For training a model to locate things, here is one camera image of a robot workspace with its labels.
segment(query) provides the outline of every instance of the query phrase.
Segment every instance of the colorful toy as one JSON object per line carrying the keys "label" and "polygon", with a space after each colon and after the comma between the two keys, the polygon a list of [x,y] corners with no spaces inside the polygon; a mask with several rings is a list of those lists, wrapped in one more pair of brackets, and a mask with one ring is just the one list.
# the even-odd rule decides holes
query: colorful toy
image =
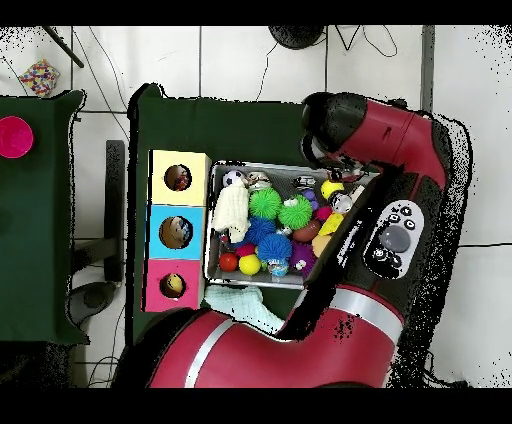
{"label": "colorful toy", "polygon": [[312,219],[304,228],[293,232],[293,239],[301,243],[310,242],[316,237],[321,227],[320,221]]}
{"label": "colorful toy", "polygon": [[281,209],[281,196],[273,188],[258,190],[251,194],[249,210],[258,218],[275,219]]}
{"label": "colorful toy", "polygon": [[268,263],[268,269],[273,275],[286,274],[291,255],[292,244],[282,234],[269,234],[258,245],[258,258]]}
{"label": "colorful toy", "polygon": [[272,187],[272,183],[267,177],[267,174],[260,171],[252,171],[247,175],[247,182],[249,184],[249,193],[258,190],[264,190]]}
{"label": "colorful toy", "polygon": [[160,281],[160,291],[165,297],[180,297],[184,287],[185,282],[178,274],[169,274]]}
{"label": "colorful toy", "polygon": [[292,230],[298,230],[307,225],[312,214],[311,203],[309,203],[308,199],[299,194],[291,199],[285,200],[279,212],[279,221]]}
{"label": "colorful toy", "polygon": [[233,272],[238,266],[238,258],[234,253],[223,253],[219,257],[219,267],[224,272]]}
{"label": "colorful toy", "polygon": [[256,246],[265,236],[276,232],[276,223],[273,220],[251,216],[249,222],[251,226],[247,230],[244,240]]}
{"label": "colorful toy", "polygon": [[318,201],[316,200],[315,192],[313,190],[308,188],[308,189],[302,190],[301,194],[306,199],[309,200],[309,202],[311,203],[311,209],[313,209],[313,211],[316,211],[320,207],[320,205],[318,204]]}
{"label": "colorful toy", "polygon": [[327,218],[327,221],[324,222],[322,228],[320,228],[318,235],[326,236],[335,233],[338,227],[340,226],[341,221],[343,221],[342,214],[332,213],[331,216]]}
{"label": "colorful toy", "polygon": [[290,257],[290,266],[299,270],[302,277],[306,278],[313,265],[315,265],[316,257],[313,254],[313,247],[310,244],[298,243],[292,241],[292,256]]}
{"label": "colorful toy", "polygon": [[311,247],[313,248],[313,254],[319,258],[322,254],[323,250],[325,249],[325,246],[327,246],[327,243],[331,240],[332,236],[316,236],[311,241]]}
{"label": "colorful toy", "polygon": [[238,264],[240,271],[245,275],[254,275],[261,268],[261,262],[255,254],[240,258]]}
{"label": "colorful toy", "polygon": [[237,180],[242,181],[244,183],[244,186],[247,185],[247,178],[245,177],[245,174],[234,169],[224,174],[224,176],[222,177],[222,184],[224,185],[224,187],[229,187]]}
{"label": "colorful toy", "polygon": [[148,158],[141,310],[197,309],[202,270],[210,159],[203,153],[150,150]]}
{"label": "colorful toy", "polygon": [[332,193],[334,193],[335,191],[343,191],[344,189],[345,187],[343,186],[343,183],[325,180],[322,183],[320,191],[322,192],[322,196],[324,197],[324,199],[329,200],[329,197],[331,196]]}
{"label": "colorful toy", "polygon": [[17,159],[25,155],[34,143],[32,128],[18,116],[0,119],[0,156]]}
{"label": "colorful toy", "polygon": [[217,232],[229,231],[232,243],[241,242],[249,229],[249,192],[245,176],[240,171],[229,171],[223,177],[225,187],[220,191],[213,211],[212,227]]}
{"label": "colorful toy", "polygon": [[252,243],[244,244],[243,246],[237,247],[235,254],[239,257],[252,255],[255,252],[255,246]]}

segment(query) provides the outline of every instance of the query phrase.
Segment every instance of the red ball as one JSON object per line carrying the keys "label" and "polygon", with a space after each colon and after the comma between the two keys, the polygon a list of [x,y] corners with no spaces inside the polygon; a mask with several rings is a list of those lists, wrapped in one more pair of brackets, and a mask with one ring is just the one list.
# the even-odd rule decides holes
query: red ball
{"label": "red ball", "polygon": [[238,258],[234,253],[223,253],[219,258],[219,266],[222,271],[233,272],[238,268]]}

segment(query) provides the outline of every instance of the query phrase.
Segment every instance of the floor tile grout line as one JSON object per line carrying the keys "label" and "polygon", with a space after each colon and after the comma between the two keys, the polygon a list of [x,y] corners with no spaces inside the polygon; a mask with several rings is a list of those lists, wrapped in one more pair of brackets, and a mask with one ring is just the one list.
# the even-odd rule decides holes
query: floor tile grout line
{"label": "floor tile grout line", "polygon": [[199,97],[201,97],[201,62],[202,62],[203,27],[199,26]]}

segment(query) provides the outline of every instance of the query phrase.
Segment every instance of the dark green tablecloth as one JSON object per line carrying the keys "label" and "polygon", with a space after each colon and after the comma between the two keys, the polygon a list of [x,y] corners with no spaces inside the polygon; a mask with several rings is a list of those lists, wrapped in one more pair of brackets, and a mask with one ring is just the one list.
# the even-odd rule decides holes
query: dark green tablecloth
{"label": "dark green tablecloth", "polygon": [[[130,168],[136,169],[137,187],[132,298],[134,339],[155,315],[140,310],[148,150],[204,152],[212,161],[309,166],[299,151],[301,114],[302,106],[292,103],[165,98],[155,84],[141,87],[132,97]],[[129,193],[129,207],[132,196],[133,193]],[[288,315],[299,295],[299,291],[290,289],[262,288],[262,292],[265,305],[281,318]]]}
{"label": "dark green tablecloth", "polygon": [[0,118],[32,128],[34,146],[0,157],[0,340],[86,342],[65,315],[71,269],[70,118],[81,91],[52,99],[0,97]]}

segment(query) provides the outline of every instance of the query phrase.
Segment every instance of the pink plate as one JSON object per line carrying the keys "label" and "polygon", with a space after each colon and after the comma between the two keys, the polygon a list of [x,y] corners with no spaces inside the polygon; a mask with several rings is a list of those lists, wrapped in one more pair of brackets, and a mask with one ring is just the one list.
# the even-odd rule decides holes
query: pink plate
{"label": "pink plate", "polygon": [[17,159],[26,154],[34,143],[30,126],[17,116],[0,119],[0,156]]}

